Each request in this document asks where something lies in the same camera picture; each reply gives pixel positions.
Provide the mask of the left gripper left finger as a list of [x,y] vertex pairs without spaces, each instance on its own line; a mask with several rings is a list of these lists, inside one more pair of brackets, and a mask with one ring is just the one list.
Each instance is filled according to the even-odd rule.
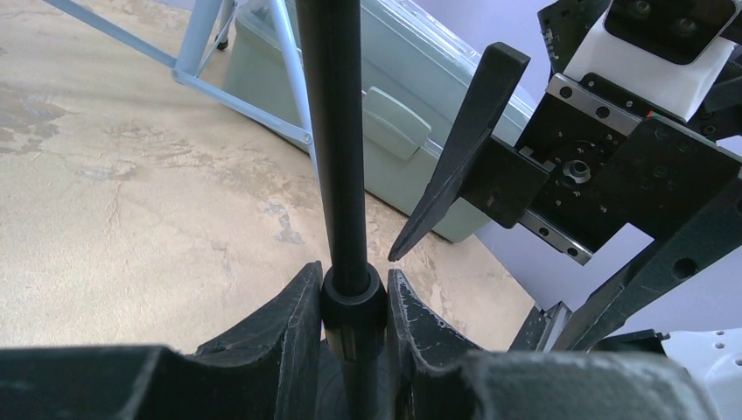
[[4,419],[311,419],[319,262],[191,354],[164,345],[5,349]]

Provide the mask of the black round-base mic stand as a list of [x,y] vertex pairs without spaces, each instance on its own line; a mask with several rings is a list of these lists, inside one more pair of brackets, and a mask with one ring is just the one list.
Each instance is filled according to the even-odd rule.
[[331,268],[320,313],[339,360],[347,412],[379,412],[386,291],[368,262],[361,105],[361,5],[298,1],[297,20]]

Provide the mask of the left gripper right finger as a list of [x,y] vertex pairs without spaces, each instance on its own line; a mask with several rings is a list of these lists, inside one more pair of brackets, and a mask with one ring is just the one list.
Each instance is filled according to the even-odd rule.
[[394,419],[714,419],[708,394],[666,357],[641,352],[489,352],[388,273]]

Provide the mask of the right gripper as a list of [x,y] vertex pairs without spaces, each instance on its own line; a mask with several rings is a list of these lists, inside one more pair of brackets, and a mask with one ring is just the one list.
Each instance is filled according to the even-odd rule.
[[596,75],[553,75],[516,143],[494,138],[480,153],[529,62],[506,43],[486,47],[389,261],[446,216],[463,185],[502,227],[521,225],[585,264],[628,224],[670,237],[738,176],[739,157]]

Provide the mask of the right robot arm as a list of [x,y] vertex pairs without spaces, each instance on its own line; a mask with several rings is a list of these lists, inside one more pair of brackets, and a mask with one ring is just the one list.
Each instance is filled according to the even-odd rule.
[[596,351],[628,318],[741,244],[741,160],[647,94],[589,72],[555,73],[515,144],[494,127],[529,58],[483,53],[422,198],[389,252],[405,256],[467,200],[573,256],[625,225],[651,243],[600,285],[549,351],[528,328],[505,353],[474,345],[388,275],[395,419],[713,419],[687,371],[657,353]]

